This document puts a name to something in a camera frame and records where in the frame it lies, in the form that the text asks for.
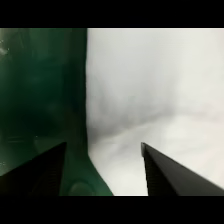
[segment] green fabric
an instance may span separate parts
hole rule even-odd
[[[0,29],[0,175],[66,141],[60,194],[112,195],[88,157],[86,46],[86,28]]]

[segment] white sheet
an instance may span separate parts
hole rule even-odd
[[[224,29],[89,29],[89,155],[115,195],[147,195],[146,142],[224,187]]]

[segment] white wall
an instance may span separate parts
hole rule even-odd
[[[146,195],[140,142],[224,187],[224,29],[89,29],[89,154],[115,195]]]

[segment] white surface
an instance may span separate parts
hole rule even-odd
[[[224,29],[89,29],[87,123],[115,195],[147,195],[141,142],[224,187]]]

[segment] green surface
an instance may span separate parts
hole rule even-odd
[[[86,28],[0,29],[0,175],[66,141],[60,194],[112,195],[88,158],[86,46]]]

